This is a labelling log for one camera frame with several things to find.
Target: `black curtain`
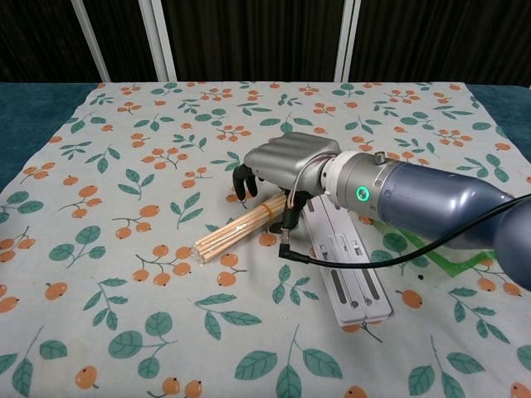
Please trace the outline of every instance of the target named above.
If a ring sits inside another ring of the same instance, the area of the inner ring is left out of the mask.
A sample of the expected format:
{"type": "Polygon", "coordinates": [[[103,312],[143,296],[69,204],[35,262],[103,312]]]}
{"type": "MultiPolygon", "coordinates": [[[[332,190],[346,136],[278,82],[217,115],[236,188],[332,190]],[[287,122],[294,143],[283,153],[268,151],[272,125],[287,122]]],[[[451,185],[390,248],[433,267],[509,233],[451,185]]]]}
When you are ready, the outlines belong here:
{"type": "Polygon", "coordinates": [[[0,81],[100,81],[70,0],[0,1],[0,81]]]}
{"type": "Polygon", "coordinates": [[[136,0],[84,0],[112,81],[157,81],[136,0]]]}
{"type": "Polygon", "coordinates": [[[163,0],[180,80],[331,81],[343,0],[163,0]]]}
{"type": "Polygon", "coordinates": [[[363,0],[350,81],[531,84],[529,0],[363,0]]]}

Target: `bundle of wooden sticks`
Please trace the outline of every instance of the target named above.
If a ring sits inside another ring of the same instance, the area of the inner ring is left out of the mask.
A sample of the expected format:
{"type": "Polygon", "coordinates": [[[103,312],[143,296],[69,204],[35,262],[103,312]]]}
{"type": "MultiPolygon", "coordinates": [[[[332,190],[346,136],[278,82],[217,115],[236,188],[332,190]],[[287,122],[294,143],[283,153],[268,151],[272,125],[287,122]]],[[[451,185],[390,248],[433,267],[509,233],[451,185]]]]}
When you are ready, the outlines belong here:
{"type": "Polygon", "coordinates": [[[284,205],[285,194],[278,193],[244,216],[198,240],[194,244],[197,257],[202,263],[207,263],[252,231],[275,219],[284,210],[284,205]]]}

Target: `table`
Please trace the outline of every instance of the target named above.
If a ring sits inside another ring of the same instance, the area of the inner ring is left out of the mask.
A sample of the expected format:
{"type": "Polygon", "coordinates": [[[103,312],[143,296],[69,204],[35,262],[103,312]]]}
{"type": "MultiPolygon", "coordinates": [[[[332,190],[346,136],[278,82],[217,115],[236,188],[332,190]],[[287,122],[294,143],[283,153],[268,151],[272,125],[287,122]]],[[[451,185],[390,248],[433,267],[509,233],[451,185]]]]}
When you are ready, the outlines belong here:
{"type": "MultiPolygon", "coordinates": [[[[530,187],[458,82],[101,84],[0,195],[0,395],[526,396],[531,295],[489,251],[379,270],[394,314],[346,330],[265,229],[197,264],[195,240],[275,192],[239,202],[231,170],[289,131],[530,187]]],[[[353,220],[375,260],[418,244],[353,220]]]]}

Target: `gray robotic hand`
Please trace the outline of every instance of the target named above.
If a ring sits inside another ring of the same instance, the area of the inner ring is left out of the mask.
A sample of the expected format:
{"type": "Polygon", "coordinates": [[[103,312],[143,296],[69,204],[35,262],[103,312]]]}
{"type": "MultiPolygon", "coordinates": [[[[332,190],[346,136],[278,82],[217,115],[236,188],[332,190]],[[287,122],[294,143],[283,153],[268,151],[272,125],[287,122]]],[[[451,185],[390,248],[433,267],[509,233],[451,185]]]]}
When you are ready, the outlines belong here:
{"type": "MultiPolygon", "coordinates": [[[[474,177],[417,166],[358,151],[336,141],[287,133],[251,150],[233,173],[240,199],[245,184],[257,193],[255,176],[291,192],[283,227],[293,228],[306,200],[323,193],[332,203],[437,240],[513,198],[474,177]]],[[[450,240],[454,249],[494,248],[516,283],[531,290],[531,201],[482,221],[450,240]]]]}

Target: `green indicator light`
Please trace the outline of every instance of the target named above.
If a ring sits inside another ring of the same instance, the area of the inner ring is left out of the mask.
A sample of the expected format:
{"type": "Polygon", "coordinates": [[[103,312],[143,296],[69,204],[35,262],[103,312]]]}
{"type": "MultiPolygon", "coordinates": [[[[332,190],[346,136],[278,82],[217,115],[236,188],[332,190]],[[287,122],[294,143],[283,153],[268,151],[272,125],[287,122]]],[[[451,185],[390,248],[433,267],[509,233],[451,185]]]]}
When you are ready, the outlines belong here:
{"type": "Polygon", "coordinates": [[[356,197],[359,201],[368,201],[368,198],[371,196],[371,193],[368,191],[367,187],[361,186],[356,190],[356,197]]]}

